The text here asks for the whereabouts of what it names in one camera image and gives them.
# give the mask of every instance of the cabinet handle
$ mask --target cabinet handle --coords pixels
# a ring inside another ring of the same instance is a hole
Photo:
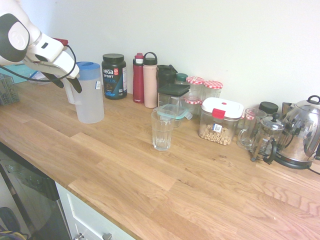
[[[102,239],[103,240],[111,240],[111,238],[112,238],[112,234],[111,233],[105,233],[105,234],[103,234],[103,236],[102,236]]]
[[[82,238],[84,238],[85,236],[81,233],[81,232],[79,232],[79,234],[78,234],[78,236],[75,236],[74,238],[73,238],[73,240],[80,240],[80,239],[82,239]]]

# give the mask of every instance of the cabinet door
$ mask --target cabinet door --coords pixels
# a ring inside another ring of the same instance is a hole
[[[104,234],[112,234],[111,240],[135,240],[61,185],[56,186],[72,238],[81,233],[81,240],[103,240]]]

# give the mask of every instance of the dishwasher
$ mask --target dishwasher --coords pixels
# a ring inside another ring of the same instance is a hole
[[[70,240],[55,181],[0,142],[0,173],[27,227],[28,240]],[[22,225],[0,198],[0,232]]]

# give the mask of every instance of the red water bottle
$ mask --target red water bottle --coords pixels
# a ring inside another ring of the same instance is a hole
[[[144,98],[144,55],[137,53],[133,59],[133,101],[138,104],[145,102]]]

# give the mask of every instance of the pink water bottle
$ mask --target pink water bottle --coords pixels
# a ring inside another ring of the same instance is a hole
[[[133,101],[143,104],[144,94],[144,55],[139,52],[133,59]]]
[[[144,106],[153,109],[158,106],[157,93],[157,56],[153,52],[147,52],[143,58],[143,87]]]

